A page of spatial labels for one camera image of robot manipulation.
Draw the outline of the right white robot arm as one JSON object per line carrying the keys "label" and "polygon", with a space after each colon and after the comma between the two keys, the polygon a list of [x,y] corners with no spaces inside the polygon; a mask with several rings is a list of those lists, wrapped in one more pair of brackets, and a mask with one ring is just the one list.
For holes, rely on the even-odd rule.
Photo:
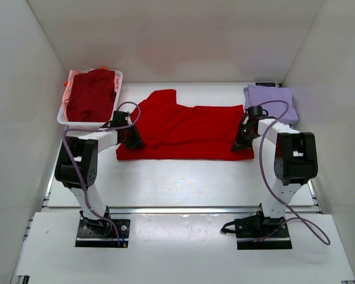
{"label": "right white robot arm", "polygon": [[261,203],[254,215],[223,225],[221,233],[236,234],[240,242],[284,240],[289,238],[285,211],[297,191],[318,173],[315,137],[313,133],[291,129],[257,105],[245,111],[231,149],[250,150],[256,138],[275,145],[276,179],[267,187],[269,200]]}

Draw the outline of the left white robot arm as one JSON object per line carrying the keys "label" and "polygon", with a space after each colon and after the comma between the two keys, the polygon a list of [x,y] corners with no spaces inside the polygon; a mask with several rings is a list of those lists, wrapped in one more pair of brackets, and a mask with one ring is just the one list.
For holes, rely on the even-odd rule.
{"label": "left white robot arm", "polygon": [[91,135],[70,136],[64,131],[54,175],[75,196],[84,225],[98,237],[119,234],[95,186],[98,154],[118,144],[127,150],[143,149],[145,143],[135,125],[139,118],[139,114],[134,118],[128,112],[114,111],[112,120]]}

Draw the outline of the bright red t shirt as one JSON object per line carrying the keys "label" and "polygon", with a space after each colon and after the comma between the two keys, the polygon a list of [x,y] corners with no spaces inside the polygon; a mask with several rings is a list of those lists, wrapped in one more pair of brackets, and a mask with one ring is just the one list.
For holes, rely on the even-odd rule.
{"label": "bright red t shirt", "polygon": [[254,159],[254,151],[232,151],[238,123],[244,114],[242,105],[184,106],[176,100],[174,89],[152,92],[141,101],[131,116],[145,143],[138,150],[121,144],[119,161],[141,159],[225,160]]}

